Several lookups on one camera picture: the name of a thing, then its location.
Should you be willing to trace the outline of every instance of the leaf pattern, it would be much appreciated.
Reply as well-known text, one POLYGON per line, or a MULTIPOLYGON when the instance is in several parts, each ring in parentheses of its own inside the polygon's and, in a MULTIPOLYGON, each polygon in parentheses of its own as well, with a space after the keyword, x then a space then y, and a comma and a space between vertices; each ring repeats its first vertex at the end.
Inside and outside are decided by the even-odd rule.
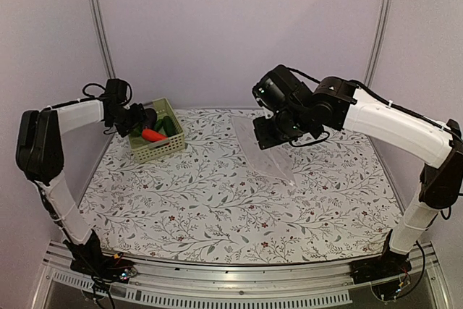
POLYGON ((178 110, 184 151, 138 164, 115 136, 80 204, 109 250, 217 263, 329 261, 380 252, 400 210, 368 139, 283 145, 297 186, 246 164, 231 117, 178 110))

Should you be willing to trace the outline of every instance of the beige plastic basket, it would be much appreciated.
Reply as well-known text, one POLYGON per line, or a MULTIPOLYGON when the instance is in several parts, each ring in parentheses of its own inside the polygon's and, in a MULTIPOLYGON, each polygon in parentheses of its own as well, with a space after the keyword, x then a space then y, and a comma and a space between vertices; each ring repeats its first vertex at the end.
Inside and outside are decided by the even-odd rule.
POLYGON ((133 137, 129 135, 130 148, 138 163, 145 163, 151 159, 159 158, 185 148, 185 134, 169 101, 166 98, 158 99, 153 102, 153 108, 158 113, 158 119, 162 119, 164 116, 169 116, 172 119, 177 134, 168 139, 156 141, 154 143, 142 137, 133 137))

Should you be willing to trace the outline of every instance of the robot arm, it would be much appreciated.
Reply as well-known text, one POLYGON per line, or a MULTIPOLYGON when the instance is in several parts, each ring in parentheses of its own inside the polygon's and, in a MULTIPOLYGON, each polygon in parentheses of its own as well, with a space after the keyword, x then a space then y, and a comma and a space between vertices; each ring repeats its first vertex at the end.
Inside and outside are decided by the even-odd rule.
POLYGON ((292 142, 323 126, 376 137, 425 162, 420 186, 399 225, 389 232, 383 254, 351 264, 356 283, 400 274, 408 254, 437 214, 453 205, 463 180, 463 143, 459 125, 426 119, 368 90, 359 82, 327 77, 312 92, 283 65, 252 89, 268 116, 253 121, 261 149, 292 142))
POLYGON ((98 98, 26 111, 21 119, 16 152, 18 167, 37 187, 44 207, 66 236, 64 243, 74 256, 71 268, 111 282, 125 282, 135 275, 133 263, 104 256, 98 236, 79 214, 64 177, 61 136, 100 121, 107 127, 115 125, 121 136, 127 135, 145 118, 141 104, 126 108, 127 87, 125 81, 112 79, 98 98))

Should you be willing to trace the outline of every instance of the white wall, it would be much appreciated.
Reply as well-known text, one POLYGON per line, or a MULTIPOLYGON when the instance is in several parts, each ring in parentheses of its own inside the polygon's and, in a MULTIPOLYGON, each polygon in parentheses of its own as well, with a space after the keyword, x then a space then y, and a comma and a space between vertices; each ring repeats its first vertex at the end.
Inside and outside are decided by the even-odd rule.
MULTIPOLYGON (((16 167, 21 114, 81 96, 104 83, 88 0, 0 0, 0 307, 23 309, 57 228, 16 167)), ((65 170, 82 192, 106 136, 95 125, 64 139, 65 170)))
POLYGON ((101 0, 116 75, 139 101, 256 106, 252 86, 283 63, 362 79, 381 0, 101 0))
MULTIPOLYGON (((373 89, 428 117, 463 125, 463 0, 393 0, 373 89)), ((389 145, 379 148, 408 204, 422 163, 389 145)), ((455 308, 463 303, 462 211, 460 200, 451 220, 437 218, 429 232, 455 308)))

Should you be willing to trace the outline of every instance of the clear plastic sheet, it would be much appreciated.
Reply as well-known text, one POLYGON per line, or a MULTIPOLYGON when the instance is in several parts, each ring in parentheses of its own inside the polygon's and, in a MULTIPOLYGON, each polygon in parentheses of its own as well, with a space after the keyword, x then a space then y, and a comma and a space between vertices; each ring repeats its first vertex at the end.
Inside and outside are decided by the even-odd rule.
POLYGON ((246 162, 252 170, 267 177, 275 177, 296 186, 292 173, 292 160, 282 148, 261 150, 255 138, 252 120, 247 117, 232 117, 234 131, 246 162))

